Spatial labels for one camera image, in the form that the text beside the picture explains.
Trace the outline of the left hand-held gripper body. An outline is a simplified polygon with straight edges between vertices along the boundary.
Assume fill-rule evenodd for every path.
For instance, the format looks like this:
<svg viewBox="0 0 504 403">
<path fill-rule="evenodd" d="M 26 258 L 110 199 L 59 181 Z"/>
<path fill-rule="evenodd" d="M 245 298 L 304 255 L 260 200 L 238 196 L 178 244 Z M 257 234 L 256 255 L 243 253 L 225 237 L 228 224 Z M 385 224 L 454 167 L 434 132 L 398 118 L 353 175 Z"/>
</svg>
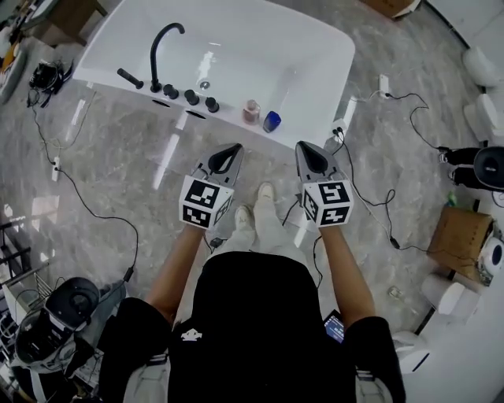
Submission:
<svg viewBox="0 0 504 403">
<path fill-rule="evenodd" d="M 196 168 L 185 176 L 179 197 L 179 218 L 185 224 L 213 229 L 230 209 L 236 176 Z"/>
</svg>

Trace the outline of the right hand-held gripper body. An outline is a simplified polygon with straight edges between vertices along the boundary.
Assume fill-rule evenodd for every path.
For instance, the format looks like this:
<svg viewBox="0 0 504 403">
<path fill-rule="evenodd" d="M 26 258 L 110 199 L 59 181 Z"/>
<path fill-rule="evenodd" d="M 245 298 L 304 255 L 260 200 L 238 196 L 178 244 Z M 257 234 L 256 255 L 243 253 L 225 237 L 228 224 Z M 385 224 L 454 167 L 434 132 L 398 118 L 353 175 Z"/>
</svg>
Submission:
<svg viewBox="0 0 504 403">
<path fill-rule="evenodd" d="M 302 208 L 317 228 L 346 224 L 354 208 L 350 181 L 341 174 L 301 176 Z"/>
</svg>

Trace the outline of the blue-lidded translucent bottle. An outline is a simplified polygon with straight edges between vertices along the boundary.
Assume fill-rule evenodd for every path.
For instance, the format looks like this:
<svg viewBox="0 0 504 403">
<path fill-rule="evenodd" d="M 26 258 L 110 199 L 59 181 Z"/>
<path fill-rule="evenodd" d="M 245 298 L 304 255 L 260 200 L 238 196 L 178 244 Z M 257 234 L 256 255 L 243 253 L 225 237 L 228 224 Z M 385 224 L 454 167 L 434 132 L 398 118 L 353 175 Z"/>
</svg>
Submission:
<svg viewBox="0 0 504 403">
<path fill-rule="evenodd" d="M 281 117 L 280 115 L 275 112 L 275 111 L 269 111 L 263 121 L 263 130 L 266 133 L 270 133 L 272 131 L 275 131 L 281 124 Z"/>
</svg>

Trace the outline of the white bathtub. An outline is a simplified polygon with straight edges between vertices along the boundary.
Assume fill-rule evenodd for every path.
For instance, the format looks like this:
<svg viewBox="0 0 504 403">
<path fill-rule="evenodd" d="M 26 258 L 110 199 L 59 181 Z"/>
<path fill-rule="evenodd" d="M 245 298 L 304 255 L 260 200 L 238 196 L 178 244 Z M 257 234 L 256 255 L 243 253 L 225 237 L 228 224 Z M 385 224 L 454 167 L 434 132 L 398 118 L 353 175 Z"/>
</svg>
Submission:
<svg viewBox="0 0 504 403">
<path fill-rule="evenodd" d="M 180 93 L 169 99 L 150 91 L 150 48 L 166 25 L 180 23 L 181 35 L 169 31 L 157 49 L 162 88 Z M 355 54 L 349 35 L 318 19 L 266 0 L 121 0 L 87 45 L 74 78 L 155 112 L 181 109 L 230 128 L 239 142 L 270 151 L 292 149 L 299 141 L 323 146 L 346 86 Z M 123 68 L 144 82 L 137 90 L 117 75 Z M 202 90 L 199 83 L 210 82 Z M 200 102 L 189 105 L 186 90 Z M 213 97 L 220 105 L 210 113 Z M 261 107 L 257 124 L 243 121 L 249 99 Z M 263 130 L 269 111 L 280 126 Z"/>
</svg>

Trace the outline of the person's left forearm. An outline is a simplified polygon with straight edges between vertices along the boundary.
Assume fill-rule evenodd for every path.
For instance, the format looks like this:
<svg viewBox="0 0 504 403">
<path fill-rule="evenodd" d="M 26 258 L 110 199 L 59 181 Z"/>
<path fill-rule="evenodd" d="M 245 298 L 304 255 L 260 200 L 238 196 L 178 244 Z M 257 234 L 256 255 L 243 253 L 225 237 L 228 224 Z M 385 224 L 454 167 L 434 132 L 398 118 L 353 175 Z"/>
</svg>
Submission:
<svg viewBox="0 0 504 403">
<path fill-rule="evenodd" d="M 205 230 L 199 227 L 191 225 L 184 227 L 146 296 L 146 302 L 155 307 L 170 325 L 175 323 L 183 292 L 204 234 Z"/>
</svg>

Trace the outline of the person's right forearm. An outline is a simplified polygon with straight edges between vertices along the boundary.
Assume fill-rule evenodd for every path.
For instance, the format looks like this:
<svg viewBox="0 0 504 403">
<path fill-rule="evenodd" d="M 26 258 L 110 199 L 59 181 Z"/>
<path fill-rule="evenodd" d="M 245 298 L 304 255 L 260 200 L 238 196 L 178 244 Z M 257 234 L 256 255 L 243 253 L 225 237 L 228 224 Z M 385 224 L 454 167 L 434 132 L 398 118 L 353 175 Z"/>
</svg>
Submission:
<svg viewBox="0 0 504 403">
<path fill-rule="evenodd" d="M 328 256 L 335 299 L 345 331 L 348 331 L 359 320 L 375 316 L 374 300 L 340 227 L 323 227 L 320 233 Z"/>
</svg>

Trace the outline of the person's left white shoe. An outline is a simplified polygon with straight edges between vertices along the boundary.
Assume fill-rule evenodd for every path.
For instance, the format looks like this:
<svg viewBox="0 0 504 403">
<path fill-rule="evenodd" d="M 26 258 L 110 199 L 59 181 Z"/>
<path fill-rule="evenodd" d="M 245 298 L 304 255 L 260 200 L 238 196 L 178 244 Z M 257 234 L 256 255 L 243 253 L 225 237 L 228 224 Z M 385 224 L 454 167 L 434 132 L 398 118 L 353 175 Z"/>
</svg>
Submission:
<svg viewBox="0 0 504 403">
<path fill-rule="evenodd" d="M 235 230 L 253 231 L 253 216 L 247 205 L 239 206 L 235 211 Z"/>
</svg>

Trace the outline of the person's light trousers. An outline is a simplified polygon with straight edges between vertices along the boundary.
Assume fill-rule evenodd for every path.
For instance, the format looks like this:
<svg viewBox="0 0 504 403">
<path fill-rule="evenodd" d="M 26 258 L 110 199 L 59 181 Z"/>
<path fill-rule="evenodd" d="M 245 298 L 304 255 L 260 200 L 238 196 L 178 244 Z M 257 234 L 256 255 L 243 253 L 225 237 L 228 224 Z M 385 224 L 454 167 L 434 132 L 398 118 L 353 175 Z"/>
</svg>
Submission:
<svg viewBox="0 0 504 403">
<path fill-rule="evenodd" d="M 234 230 L 231 237 L 213 255 L 248 252 L 258 238 L 261 253 L 287 257 L 307 266 L 305 254 L 294 244 L 277 217 L 274 202 L 255 202 L 253 227 L 253 231 Z"/>
</svg>

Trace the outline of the black curved faucet spout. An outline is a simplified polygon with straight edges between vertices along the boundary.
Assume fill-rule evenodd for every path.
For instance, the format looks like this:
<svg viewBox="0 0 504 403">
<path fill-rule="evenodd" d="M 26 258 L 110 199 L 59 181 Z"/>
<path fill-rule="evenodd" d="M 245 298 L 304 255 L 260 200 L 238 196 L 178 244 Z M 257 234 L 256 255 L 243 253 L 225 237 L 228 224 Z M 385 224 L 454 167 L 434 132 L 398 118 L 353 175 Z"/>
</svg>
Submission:
<svg viewBox="0 0 504 403">
<path fill-rule="evenodd" d="M 185 28 L 182 24 L 176 22 L 168 24 L 164 26 L 157 33 L 150 48 L 150 71 L 151 71 L 150 91 L 152 93 L 158 93 L 162 89 L 162 85 L 158 79 L 158 63 L 157 63 L 158 46 L 161 40 L 165 37 L 165 35 L 173 29 L 176 29 L 181 35 L 185 33 Z"/>
</svg>

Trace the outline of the person's black shirt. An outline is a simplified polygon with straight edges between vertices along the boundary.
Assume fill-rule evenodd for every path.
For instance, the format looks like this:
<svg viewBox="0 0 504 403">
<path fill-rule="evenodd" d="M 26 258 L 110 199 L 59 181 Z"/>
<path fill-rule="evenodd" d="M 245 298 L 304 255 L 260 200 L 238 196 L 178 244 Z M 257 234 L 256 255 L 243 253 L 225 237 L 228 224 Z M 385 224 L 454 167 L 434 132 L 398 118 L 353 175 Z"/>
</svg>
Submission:
<svg viewBox="0 0 504 403">
<path fill-rule="evenodd" d="M 406 402 L 387 321 L 359 320 L 339 344 L 325 332 L 308 269 L 286 257 L 211 257 L 188 320 L 170 325 L 155 307 L 126 298 L 108 339 L 104 403 L 122 403 L 130 377 L 158 354 L 169 363 L 161 403 Z"/>
</svg>

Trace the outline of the phone with lit screen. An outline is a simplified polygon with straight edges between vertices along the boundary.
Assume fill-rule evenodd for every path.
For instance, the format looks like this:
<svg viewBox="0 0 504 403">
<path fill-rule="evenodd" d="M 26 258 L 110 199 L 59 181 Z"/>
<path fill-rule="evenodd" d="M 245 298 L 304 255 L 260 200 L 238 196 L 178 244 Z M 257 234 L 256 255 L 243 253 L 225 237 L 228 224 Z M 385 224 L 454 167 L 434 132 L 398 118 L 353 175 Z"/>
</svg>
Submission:
<svg viewBox="0 0 504 403">
<path fill-rule="evenodd" d="M 341 344 L 344 340 L 344 325 L 340 313 L 333 309 L 324 320 L 326 334 Z"/>
</svg>

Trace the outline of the small cardboard box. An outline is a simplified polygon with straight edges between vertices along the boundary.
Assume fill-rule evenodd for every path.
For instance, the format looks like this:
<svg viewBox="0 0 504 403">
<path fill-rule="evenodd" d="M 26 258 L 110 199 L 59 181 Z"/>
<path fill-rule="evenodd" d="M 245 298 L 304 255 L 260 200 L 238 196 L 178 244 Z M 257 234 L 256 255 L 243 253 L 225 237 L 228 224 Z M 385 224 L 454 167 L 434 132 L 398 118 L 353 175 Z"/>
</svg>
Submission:
<svg viewBox="0 0 504 403">
<path fill-rule="evenodd" d="M 490 215 L 445 206 L 427 254 L 441 267 L 487 287 L 492 275 L 483 269 L 480 252 L 493 231 L 493 222 Z"/>
</svg>

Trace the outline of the white cylindrical fixture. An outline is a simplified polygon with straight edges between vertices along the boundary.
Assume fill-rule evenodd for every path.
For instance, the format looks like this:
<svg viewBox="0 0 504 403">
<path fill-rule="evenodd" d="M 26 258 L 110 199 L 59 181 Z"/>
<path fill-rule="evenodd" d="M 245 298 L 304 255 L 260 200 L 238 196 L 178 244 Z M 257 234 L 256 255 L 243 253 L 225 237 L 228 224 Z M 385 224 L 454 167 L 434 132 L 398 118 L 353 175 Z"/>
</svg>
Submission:
<svg viewBox="0 0 504 403">
<path fill-rule="evenodd" d="M 429 274 L 421 284 L 421 293 L 441 316 L 466 324 L 477 311 L 480 295 L 462 283 L 439 274 Z"/>
</svg>

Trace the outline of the white round device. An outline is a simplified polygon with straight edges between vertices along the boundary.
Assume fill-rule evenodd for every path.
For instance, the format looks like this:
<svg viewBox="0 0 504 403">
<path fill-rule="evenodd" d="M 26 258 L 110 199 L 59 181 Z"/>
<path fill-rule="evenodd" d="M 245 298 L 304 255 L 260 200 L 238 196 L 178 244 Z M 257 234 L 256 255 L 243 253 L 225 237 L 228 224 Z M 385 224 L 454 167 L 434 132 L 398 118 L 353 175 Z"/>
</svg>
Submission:
<svg viewBox="0 0 504 403">
<path fill-rule="evenodd" d="M 490 275 L 496 275 L 504 265 L 504 242 L 491 236 L 481 250 L 483 266 Z"/>
</svg>

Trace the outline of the small oval white tub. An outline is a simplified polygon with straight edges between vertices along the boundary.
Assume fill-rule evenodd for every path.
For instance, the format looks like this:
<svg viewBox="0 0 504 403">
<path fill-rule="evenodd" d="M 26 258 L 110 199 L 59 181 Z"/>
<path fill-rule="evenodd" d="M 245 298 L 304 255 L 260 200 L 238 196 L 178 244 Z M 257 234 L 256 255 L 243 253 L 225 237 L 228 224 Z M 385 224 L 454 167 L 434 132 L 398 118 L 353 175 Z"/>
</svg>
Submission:
<svg viewBox="0 0 504 403">
<path fill-rule="evenodd" d="M 10 99 L 23 74 L 27 61 L 26 40 L 15 42 L 7 51 L 0 64 L 0 105 Z"/>
</svg>

